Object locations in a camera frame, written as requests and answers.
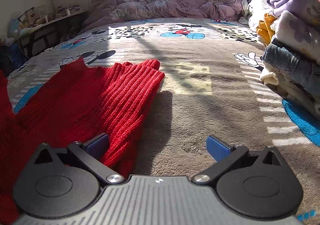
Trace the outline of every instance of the orange garment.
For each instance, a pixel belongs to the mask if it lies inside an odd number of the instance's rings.
[[[271,38],[275,32],[271,30],[270,25],[277,19],[268,13],[264,14],[264,21],[259,21],[259,25],[256,28],[257,34],[262,38],[266,45],[269,45]]]

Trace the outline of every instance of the red sweater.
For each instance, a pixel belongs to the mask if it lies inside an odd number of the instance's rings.
[[[100,161],[127,176],[142,121],[164,78],[159,66],[159,61],[147,60],[88,68],[78,59],[45,83],[17,115],[0,71],[0,222],[17,218],[12,185],[40,143],[66,147],[106,132],[110,147]]]

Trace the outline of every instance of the purple garment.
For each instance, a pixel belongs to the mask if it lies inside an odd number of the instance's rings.
[[[307,24],[320,25],[320,2],[318,0],[267,0],[268,5],[273,7],[269,13],[279,17],[285,10],[293,13]]]
[[[104,0],[83,23],[85,32],[115,22],[190,17],[238,20],[242,0]]]

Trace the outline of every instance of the cartoon glove hand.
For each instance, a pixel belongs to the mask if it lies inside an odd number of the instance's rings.
[[[252,67],[255,67],[255,68],[260,67],[260,65],[257,63],[257,61],[255,59],[256,53],[254,53],[254,52],[249,52],[248,55],[243,54],[243,53],[238,53],[238,54],[235,54],[234,56],[237,59],[239,59],[240,61],[242,61]]]

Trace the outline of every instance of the bed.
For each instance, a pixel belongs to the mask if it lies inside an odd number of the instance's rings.
[[[319,212],[319,149],[290,121],[281,97],[261,84],[263,51],[258,36],[233,21],[158,18],[114,23],[27,61],[9,76],[8,95],[18,112],[26,94],[80,56],[88,67],[157,59],[165,79],[144,123],[133,172],[192,176],[214,163],[205,148],[210,134],[250,150],[275,145],[303,187],[297,213],[303,220],[305,213]]]

